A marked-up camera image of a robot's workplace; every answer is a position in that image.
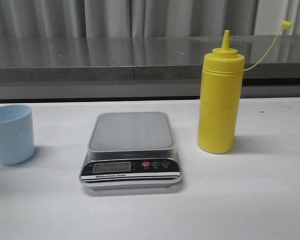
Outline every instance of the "gray curtain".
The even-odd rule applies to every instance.
[[[300,0],[0,0],[0,38],[275,34],[285,17],[300,34]]]

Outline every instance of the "squeeze bottle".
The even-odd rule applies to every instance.
[[[280,31],[291,26],[291,22],[283,21],[269,49],[248,69],[244,69],[245,57],[229,46],[229,30],[224,31],[222,46],[204,56],[197,139],[201,149],[221,154],[233,148],[244,71],[254,68],[267,55]]]

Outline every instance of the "white tabletop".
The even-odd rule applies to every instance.
[[[226,154],[197,146],[198,100],[28,105],[36,152],[0,165],[0,240],[300,240],[300,98],[242,99]],[[182,181],[83,187],[97,115],[143,111],[169,115]]]

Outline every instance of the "gray countertop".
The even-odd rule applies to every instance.
[[[247,68],[262,57],[273,39],[271,35],[232,36],[230,46],[245,56]],[[221,36],[0,38],[0,93],[6,87],[51,83],[198,85],[204,55],[221,42]],[[279,36],[268,56],[259,66],[246,71],[244,79],[243,85],[250,85],[248,80],[253,79],[266,79],[271,85],[282,84],[278,79],[299,79],[300,82],[300,35]]]

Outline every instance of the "digital scale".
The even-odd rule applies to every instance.
[[[182,169],[171,124],[163,112],[113,112],[98,116],[80,173],[95,190],[168,187]]]

